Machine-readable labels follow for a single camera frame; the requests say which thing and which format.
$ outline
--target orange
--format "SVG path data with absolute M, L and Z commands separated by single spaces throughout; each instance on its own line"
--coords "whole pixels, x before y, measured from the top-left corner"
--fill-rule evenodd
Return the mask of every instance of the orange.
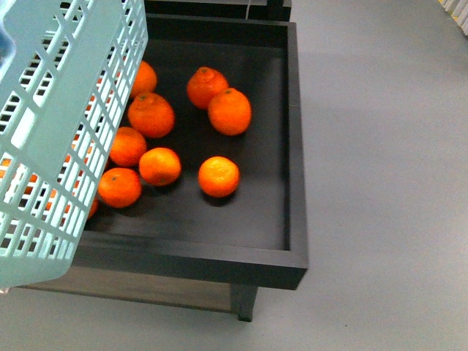
M 11 159 L 4 159 L 0 165 L 8 168 L 11 162 L 12 162 Z M 0 170 L 0 179 L 2 179 L 5 176 L 6 172 L 7 172 L 6 170 Z M 35 174 L 31 175 L 29 179 L 29 183 L 36 183 L 36 181 L 37 181 L 37 175 Z M 27 186 L 26 189 L 24 190 L 24 193 L 30 195 L 32 193 L 32 189 L 33 189 L 32 186 Z
M 158 77 L 153 67 L 148 62 L 141 61 L 137 77 L 130 91 L 130 98 L 134 99 L 138 94 L 154 91 L 157 83 Z
M 231 195 L 237 189 L 240 179 L 237 165 L 223 156 L 207 159 L 198 170 L 200 188 L 212 197 Z
M 153 148 L 140 159 L 140 175 L 151 185 L 164 186 L 177 180 L 182 172 L 181 160 L 169 148 Z
M 10 166 L 10 163 L 12 162 L 11 159 L 4 159 L 2 162 L 1 162 L 1 166 L 2 167 L 6 167 L 8 168 Z M 3 177 L 5 177 L 5 173 L 7 172 L 7 170 L 0 170 L 0 179 L 2 179 Z
M 200 67 L 187 83 L 187 95 L 193 105 L 206 110 L 210 100 L 228 87 L 229 83 L 221 72 Z
M 49 195 L 49 199 L 55 199 L 56 195 L 57 195 L 57 191 L 55 189 L 52 189 Z M 47 211 L 50 211 L 51 208 L 52 208 L 52 202 L 49 201 L 47 205 L 45 205 L 45 209 Z M 65 208 L 65 213 L 68 214 L 69 211 L 70 211 L 70 205 L 67 205 L 67 207 Z
M 97 199 L 97 197 L 94 197 L 93 203 L 91 204 L 91 207 L 89 209 L 87 219 L 90 219 L 96 213 L 98 207 L 99 207 L 99 200 Z
M 110 207 L 123 208 L 135 203 L 141 196 L 142 186 L 138 173 L 129 168 L 113 168 L 105 172 L 97 191 Z
M 109 157 L 118 166 L 133 167 L 138 165 L 145 152 L 145 138 L 133 128 L 120 127 L 110 148 Z
M 174 128 L 176 115 L 161 95 L 144 93 L 135 97 L 128 110 L 133 129 L 144 137 L 164 137 Z
M 252 107 L 240 91 L 228 88 L 217 94 L 208 105 L 211 125 L 224 135 L 239 135 L 249 128 Z

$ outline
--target plastic basket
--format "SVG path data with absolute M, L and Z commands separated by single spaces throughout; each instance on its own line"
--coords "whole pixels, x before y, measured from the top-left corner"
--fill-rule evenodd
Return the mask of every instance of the plastic basket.
M 0 2 L 0 288 L 70 267 L 147 42 L 143 0 Z

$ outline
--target floor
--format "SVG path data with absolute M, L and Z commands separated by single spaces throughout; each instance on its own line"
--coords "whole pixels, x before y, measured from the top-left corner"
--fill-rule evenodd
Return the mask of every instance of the floor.
M 468 41 L 437 0 L 293 2 L 311 269 L 228 314 L 13 289 L 3 350 L 468 350 Z

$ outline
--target basket slot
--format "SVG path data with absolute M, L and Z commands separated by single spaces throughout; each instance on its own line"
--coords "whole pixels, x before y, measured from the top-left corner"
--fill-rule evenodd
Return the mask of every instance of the basket slot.
M 10 121 L 18 115 L 20 103 L 20 97 L 13 91 L 0 113 L 0 135 L 7 131 Z
M 38 52 L 35 52 L 29 62 L 29 65 L 24 69 L 23 74 L 20 76 L 20 84 L 24 90 L 29 91 L 29 88 L 33 85 L 34 78 L 36 76 L 35 73 L 39 70 L 41 61 L 42 59 L 40 55 Z

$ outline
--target table leg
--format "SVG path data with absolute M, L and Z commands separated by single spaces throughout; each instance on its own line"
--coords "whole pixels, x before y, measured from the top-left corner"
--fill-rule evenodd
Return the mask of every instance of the table leg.
M 252 321 L 255 298 L 258 287 L 231 284 L 231 309 L 242 322 Z

